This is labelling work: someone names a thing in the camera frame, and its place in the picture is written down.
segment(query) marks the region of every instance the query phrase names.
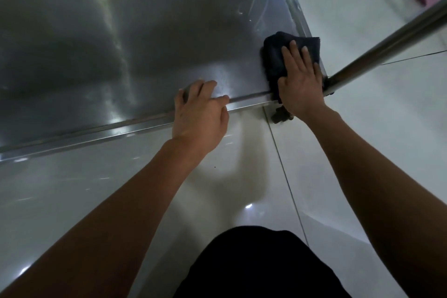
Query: folded cleaning cloth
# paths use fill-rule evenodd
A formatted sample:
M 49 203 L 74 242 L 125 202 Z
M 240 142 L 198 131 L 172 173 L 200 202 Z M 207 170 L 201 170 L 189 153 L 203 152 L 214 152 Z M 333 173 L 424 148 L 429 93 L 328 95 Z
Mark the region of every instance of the folded cleaning cloth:
M 320 63 L 320 38 L 318 37 L 296 37 L 285 32 L 276 32 L 276 34 L 265 38 L 264 47 L 261 55 L 265 68 L 265 73 L 273 92 L 274 98 L 281 104 L 278 91 L 278 79 L 287 77 L 287 70 L 282 58 L 281 47 L 289 48 L 290 41 L 296 41 L 296 45 L 301 49 L 307 46 L 312 62 Z

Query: metal pole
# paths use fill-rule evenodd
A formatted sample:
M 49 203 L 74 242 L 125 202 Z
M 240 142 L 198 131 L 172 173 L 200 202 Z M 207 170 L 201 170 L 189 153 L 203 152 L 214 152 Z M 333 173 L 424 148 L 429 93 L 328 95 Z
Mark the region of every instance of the metal pole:
M 446 24 L 447 0 L 440 0 L 338 73 L 329 77 L 324 84 L 324 95 L 331 94 L 370 69 L 436 32 Z

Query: hand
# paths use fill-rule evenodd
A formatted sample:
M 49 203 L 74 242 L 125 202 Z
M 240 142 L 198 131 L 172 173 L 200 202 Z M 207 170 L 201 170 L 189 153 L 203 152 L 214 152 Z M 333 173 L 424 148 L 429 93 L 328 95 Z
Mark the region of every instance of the hand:
M 281 50 L 287 77 L 278 79 L 279 97 L 291 114 L 306 122 L 315 111 L 326 107 L 320 66 L 317 63 L 312 65 L 305 46 L 301 50 L 301 58 L 295 41 L 290 42 L 290 51 L 285 46 Z
M 181 139 L 194 149 L 200 160 L 214 150 L 227 132 L 227 95 L 211 99 L 217 82 L 197 80 L 190 87 L 188 101 L 183 100 L 183 90 L 175 97 L 175 119 L 172 138 Z

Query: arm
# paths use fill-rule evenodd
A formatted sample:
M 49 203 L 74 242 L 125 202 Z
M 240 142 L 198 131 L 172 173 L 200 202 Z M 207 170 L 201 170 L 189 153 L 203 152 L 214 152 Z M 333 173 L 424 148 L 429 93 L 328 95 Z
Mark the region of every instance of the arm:
M 0 297 L 126 297 L 178 188 L 227 130 L 229 99 L 210 99 L 215 85 L 195 82 L 186 104 L 180 90 L 173 138 Z
M 372 246 L 410 297 L 447 295 L 447 205 L 357 135 L 329 109 L 308 52 L 283 47 L 286 109 L 313 131 Z

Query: floor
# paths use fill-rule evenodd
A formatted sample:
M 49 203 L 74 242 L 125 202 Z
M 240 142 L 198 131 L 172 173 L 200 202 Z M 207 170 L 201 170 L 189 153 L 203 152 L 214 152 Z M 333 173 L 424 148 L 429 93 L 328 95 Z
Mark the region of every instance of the floor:
M 299 1 L 312 34 L 322 39 L 329 75 L 409 16 L 402 16 L 400 0 Z M 444 30 L 326 98 L 368 142 L 445 202 L 446 43 Z M 272 124 L 272 111 L 231 114 L 226 136 L 166 212 L 131 297 L 170 297 L 205 245 L 238 225 L 292 231 L 353 297 L 405 297 L 369 244 L 313 134 L 298 119 Z M 0 290 L 169 137 L 166 128 L 0 165 Z

